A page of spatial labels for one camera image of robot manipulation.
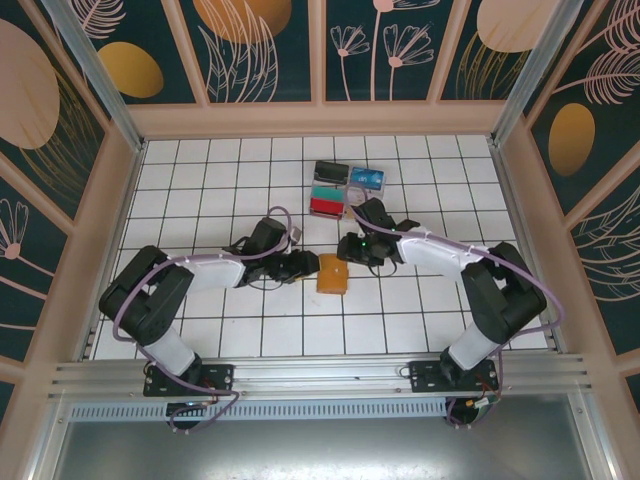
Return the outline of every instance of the dark teal wallpaper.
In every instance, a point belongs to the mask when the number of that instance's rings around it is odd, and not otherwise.
[[[609,2],[531,128],[565,213],[640,140],[639,25]]]
[[[24,360],[66,241],[0,178],[0,355]]]
[[[42,5],[42,1],[41,0],[36,0],[36,5],[37,7],[40,9],[40,12],[42,13],[42,15],[44,16],[45,20],[49,23],[49,27],[51,27],[51,29],[53,30],[53,32],[56,34],[56,36],[58,37],[58,41],[62,43],[62,47],[65,49],[65,51],[67,52],[67,55],[69,56],[69,58],[71,59],[71,61],[73,62],[73,64],[75,65],[76,69],[78,70],[78,72],[82,75],[82,77],[84,78],[84,82],[85,84],[89,87],[89,89],[91,90],[91,93],[93,94],[93,97],[98,101],[98,104],[100,104],[100,108],[102,108],[102,111],[104,112],[104,114],[107,116],[107,118],[109,120],[111,120],[111,114],[109,113],[109,111],[107,110],[107,108],[104,106],[104,103],[102,103],[102,99],[100,98],[100,96],[97,94],[96,90],[93,88],[93,85],[91,84],[91,82],[89,82],[84,74],[84,72],[82,71],[82,67],[80,67],[80,64],[78,63],[78,61],[76,60],[76,57],[73,55],[73,53],[71,52],[71,50],[69,49],[69,47],[67,46],[67,42],[65,42],[62,37],[60,36],[60,33],[57,31],[57,29],[55,28],[55,26],[53,25],[53,22],[51,21],[51,17],[49,17],[49,14],[47,13],[47,9],[44,8],[44,5]]]
[[[160,0],[72,0],[127,104],[194,103]]]
[[[540,79],[540,82],[538,83],[538,86],[536,87],[535,91],[531,95],[531,98],[527,102],[527,105],[524,107],[525,115],[529,115],[529,112],[531,111],[536,101],[538,100],[538,97],[540,96],[542,89],[545,87],[545,84],[547,83],[547,79],[551,76],[551,73],[558,66],[558,62],[560,62],[560,59],[564,55],[565,50],[571,43],[571,40],[573,40],[573,36],[576,34],[576,31],[578,30],[578,28],[580,28],[580,24],[584,20],[585,15],[589,12],[589,9],[591,8],[592,5],[593,5],[593,0],[584,0],[584,2],[582,3],[582,7],[580,7],[580,12],[578,13],[578,16],[576,17],[573,24],[571,25],[571,28],[569,29],[569,32],[567,33],[566,37],[564,37],[564,41],[562,42],[562,45],[560,45],[560,48],[558,49],[556,56],[551,62],[551,65],[549,65],[549,68],[547,68],[547,71]]]
[[[104,130],[16,0],[0,50],[0,152],[74,218]]]
[[[2,425],[4,414],[9,406],[9,400],[11,400],[13,388],[14,385],[11,383],[0,382],[0,425]]]
[[[627,386],[631,392],[631,397],[636,404],[636,409],[640,413],[640,373],[627,377]]]
[[[328,0],[326,99],[425,100],[450,11],[439,0]]]
[[[306,0],[180,0],[212,103],[311,100]]]
[[[554,2],[472,0],[442,100],[504,100]]]
[[[640,169],[571,234],[614,350],[640,348]]]

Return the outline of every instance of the metal rail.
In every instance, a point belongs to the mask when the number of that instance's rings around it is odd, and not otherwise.
[[[505,352],[505,395],[561,394],[590,391],[580,355],[555,352]],[[412,393],[400,370],[413,360],[437,360],[437,354],[315,358],[209,359],[205,363],[236,366],[234,389],[242,400],[304,400],[442,397]],[[64,363],[50,385],[52,402],[158,401],[142,396],[144,361],[113,360]],[[457,396],[472,396],[459,392]],[[184,397],[173,401],[197,400]]]

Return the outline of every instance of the cable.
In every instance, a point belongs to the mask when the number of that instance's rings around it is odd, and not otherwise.
[[[247,287],[255,288],[256,290],[260,290],[263,292],[273,292],[274,290],[279,289],[282,285],[284,285],[284,282],[280,282],[278,286],[274,288],[260,288],[260,287],[256,287],[253,283],[247,283]]]
[[[556,306],[556,309],[558,310],[558,318],[557,320],[555,320],[554,322],[551,322],[547,325],[541,325],[540,327],[533,327],[533,328],[528,328],[526,330],[520,330],[519,332],[517,332],[513,337],[511,337],[511,340],[513,340],[514,338],[517,338],[521,335],[526,335],[528,333],[534,333],[534,332],[542,332],[545,330],[551,330],[553,328],[558,327],[562,322],[564,322],[564,319],[566,317],[566,312],[564,309],[564,306],[562,305],[562,303],[560,303],[560,300],[558,300],[558,298],[556,297],[556,295],[551,291],[551,289],[549,289],[545,284],[543,284],[540,280],[538,280],[537,278],[535,278],[533,275],[531,275],[529,272],[521,269],[520,267],[518,267],[517,265],[514,265],[513,263],[507,261],[507,260],[503,260],[502,258],[496,257],[495,255],[492,255],[489,252],[485,252],[484,250],[480,250],[478,248],[475,248],[472,245],[466,245],[464,243],[461,242],[457,242],[455,240],[451,240],[449,238],[446,237],[441,237],[439,235],[436,235],[432,232],[400,232],[400,231],[396,231],[396,230],[388,230],[386,228],[382,228],[382,227],[378,227],[377,225],[374,225],[373,223],[368,222],[367,220],[365,220],[364,218],[362,218],[360,215],[358,215],[358,213],[355,211],[355,209],[351,206],[351,204],[349,203],[349,189],[350,188],[358,188],[360,190],[364,190],[364,188],[357,186],[357,185],[352,185],[352,184],[348,184],[345,188],[345,192],[344,192],[344,204],[346,208],[350,208],[351,212],[353,213],[354,218],[356,219],[356,221],[358,223],[361,223],[362,225],[370,228],[371,230],[375,230],[377,232],[380,233],[384,233],[387,235],[396,235],[396,236],[401,236],[401,237],[406,237],[406,238],[419,238],[419,239],[423,239],[423,240],[430,240],[430,241],[434,241],[437,243],[441,243],[443,245],[447,245],[449,247],[454,247],[458,250],[461,250],[463,252],[468,252],[468,253],[472,253],[475,255],[479,255],[481,257],[484,257],[488,260],[491,260],[494,263],[497,263],[498,265],[501,265],[505,268],[508,268],[509,270],[511,270],[512,272],[520,275],[522,278],[524,278],[525,280],[529,281],[529,283],[531,283],[532,285],[536,286],[538,289],[540,289],[545,295],[546,297],[551,300],[551,302]],[[494,350],[494,352],[492,352],[492,354],[496,354],[498,353],[498,349],[504,347],[504,345],[496,348],[496,350]]]
[[[367,265],[367,267],[369,268],[369,271],[371,272],[371,275],[373,275],[374,277],[377,277],[377,278],[387,278],[387,277],[392,277],[393,275],[395,275],[395,273],[398,271],[398,264],[393,259],[390,259],[390,260],[391,260],[391,263],[393,263],[393,272],[391,272],[388,275],[380,275],[379,273],[375,273],[373,271],[373,268],[371,268],[371,265]]]
[[[217,259],[258,260],[260,258],[267,257],[267,256],[271,255],[272,253],[277,252],[282,247],[283,244],[288,245],[289,237],[291,236],[291,233],[293,231],[293,222],[291,220],[291,215],[289,214],[287,209],[285,209],[284,207],[275,206],[275,207],[271,207],[269,209],[269,211],[267,212],[267,216],[269,216],[274,210],[280,210],[281,212],[284,213],[284,215],[287,218],[287,231],[286,231],[286,234],[283,235],[284,241],[280,241],[273,248],[270,248],[269,250],[267,250],[265,252],[262,252],[262,253],[259,253],[257,255],[231,255],[231,254],[219,253],[219,254],[187,255],[187,256],[181,256],[181,257],[175,257],[175,258],[167,258],[167,260],[165,260],[164,262],[156,265],[149,273],[147,273],[142,278],[142,280],[140,280],[140,282],[138,282],[138,284],[135,287],[133,287],[133,289],[131,290],[131,292],[127,296],[127,298],[124,300],[124,302],[122,302],[122,306],[120,307],[120,310],[118,310],[118,313],[116,314],[116,318],[113,319],[113,331],[112,331],[112,333],[113,333],[114,338],[116,340],[120,341],[120,342],[136,343],[136,347],[138,348],[140,353],[142,353],[145,357],[147,357],[147,359],[149,361],[151,361],[156,367],[158,367],[158,369],[164,375],[169,377],[171,380],[173,380],[178,385],[182,385],[183,387],[188,388],[190,390],[194,390],[196,392],[203,392],[203,393],[206,393],[206,394],[209,394],[209,395],[218,395],[218,396],[233,395],[234,396],[234,398],[227,405],[225,405],[218,413],[216,413],[213,417],[211,417],[208,420],[204,420],[204,421],[198,423],[195,427],[193,427],[191,429],[184,429],[183,430],[183,429],[177,428],[174,425],[174,419],[175,419],[176,415],[178,415],[178,414],[180,414],[182,412],[185,412],[185,411],[193,410],[194,407],[185,407],[185,408],[181,408],[181,409],[176,410],[173,413],[173,415],[171,415],[171,418],[169,419],[169,425],[173,429],[174,433],[182,433],[182,434],[188,435],[190,432],[202,430],[203,428],[208,427],[209,425],[214,423],[218,418],[220,418],[220,416],[224,415],[224,413],[227,410],[229,410],[229,408],[231,408],[233,406],[233,404],[235,404],[238,401],[238,399],[240,398],[240,393],[236,392],[234,390],[216,390],[216,389],[211,389],[211,388],[204,388],[204,387],[201,387],[199,385],[194,385],[192,383],[185,382],[184,380],[182,380],[177,375],[174,375],[173,373],[171,373],[167,369],[165,369],[164,366],[162,366],[161,363],[159,363],[142,346],[137,344],[137,342],[134,339],[121,336],[119,334],[119,332],[118,332],[118,329],[120,327],[120,322],[122,322],[122,318],[124,317],[125,312],[127,311],[129,306],[131,305],[131,302],[133,302],[133,300],[135,299],[136,295],[145,287],[145,285],[147,285],[147,283],[149,283],[149,281],[153,277],[155,277],[158,273],[160,273],[162,270],[164,270],[165,268],[167,268],[167,267],[169,267],[171,265],[175,265],[176,263],[182,263],[182,262],[184,262],[184,263],[189,263],[189,262],[193,262],[193,263],[207,262],[207,261],[210,261],[210,260],[217,260]]]

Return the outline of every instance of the white grid tile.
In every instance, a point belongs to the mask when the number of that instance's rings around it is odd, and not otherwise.
[[[259,357],[262,318],[225,318],[220,340],[221,357]]]
[[[427,139],[423,135],[398,136],[398,156],[400,158],[428,158]]]
[[[156,140],[149,142],[144,163],[175,163],[178,143],[178,140]]]
[[[302,355],[302,317],[264,319],[262,356],[297,357]]]
[[[409,212],[439,212],[440,201],[435,185],[405,185],[404,195]]]
[[[421,313],[385,315],[389,353],[426,352],[427,337]]]
[[[456,284],[440,276],[420,277],[420,297],[425,312],[461,310]]]
[[[367,158],[398,158],[398,147],[395,137],[366,137]]]
[[[415,277],[382,278],[380,288],[382,289],[382,308],[385,313],[409,313],[422,310],[418,282]]]
[[[511,219],[506,211],[478,212],[478,221],[485,240],[502,240],[515,238]]]
[[[506,210],[504,196],[498,183],[472,183],[469,185],[476,210]]]
[[[240,163],[238,187],[268,187],[270,164],[268,162]]]
[[[473,211],[473,200],[466,183],[438,185],[438,198],[443,212]]]
[[[197,218],[165,218],[160,234],[160,248],[193,247]]]
[[[233,215],[233,200],[236,192],[231,188],[202,191],[201,217],[230,217]]]
[[[245,138],[240,146],[241,162],[268,162],[271,160],[270,138]]]
[[[498,175],[491,158],[463,158],[464,168],[470,183],[497,182]]]
[[[176,165],[171,188],[202,188],[206,166],[205,163]]]
[[[271,145],[271,160],[300,160],[302,138],[274,138]]]
[[[231,217],[200,218],[196,233],[196,247],[226,247],[229,245]]]
[[[437,183],[467,183],[462,160],[459,158],[432,158]]]
[[[441,352],[464,332],[462,312],[425,313],[424,323],[431,352]]]
[[[138,190],[164,190],[171,185],[173,165],[143,165]]]
[[[433,168],[428,158],[400,159],[402,169],[402,182],[405,185],[434,183]]]
[[[159,244],[171,255],[219,251],[250,235],[274,205],[289,209],[303,228],[303,248],[335,253],[357,224],[308,215],[315,164],[303,159],[338,158],[385,171],[384,203],[398,222],[408,216],[436,234],[475,244],[513,242],[493,162],[478,138],[150,142],[114,275],[145,245]],[[471,321],[464,289],[436,272],[400,264],[393,276],[378,279],[365,266],[348,268],[344,296],[317,293],[316,275],[274,291],[206,290],[186,298],[174,324],[206,358],[439,351]],[[374,272],[390,275],[393,266]],[[133,358],[133,346],[114,342],[109,325],[97,330],[95,357]],[[546,339],[527,335],[512,346],[546,348]]]
[[[336,137],[336,160],[367,158],[364,137]]]
[[[202,358],[215,358],[220,353],[220,318],[189,318],[182,322],[180,336]]]
[[[180,140],[176,163],[204,163],[209,153],[209,140]]]
[[[197,217],[202,190],[171,190],[165,216]]]
[[[458,135],[458,145],[463,157],[489,157],[489,145],[484,135]]]
[[[271,187],[295,187],[302,178],[302,162],[276,162],[271,165]]]
[[[455,135],[427,135],[427,143],[431,158],[460,156]]]
[[[166,204],[167,190],[136,192],[136,200],[131,209],[131,218],[162,218]]]
[[[344,313],[380,312],[379,291],[380,287],[377,278],[349,279],[347,293],[342,297]]]
[[[302,139],[304,160],[333,160],[333,137]]]
[[[346,315],[344,334],[347,354],[386,353],[382,315]]]
[[[340,355],[344,352],[342,316],[304,317],[304,354]]]
[[[233,187],[238,175],[238,163],[210,163],[204,179],[204,188]]]
[[[263,215],[269,205],[268,188],[237,188],[235,215]]]
[[[240,156],[240,139],[211,140],[208,162],[237,162]]]

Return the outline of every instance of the orange sponge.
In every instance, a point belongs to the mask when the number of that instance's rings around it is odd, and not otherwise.
[[[347,262],[340,260],[333,253],[323,253],[319,255],[320,271],[318,272],[318,293],[328,293],[332,295],[344,295],[347,293],[347,279],[349,269]]]

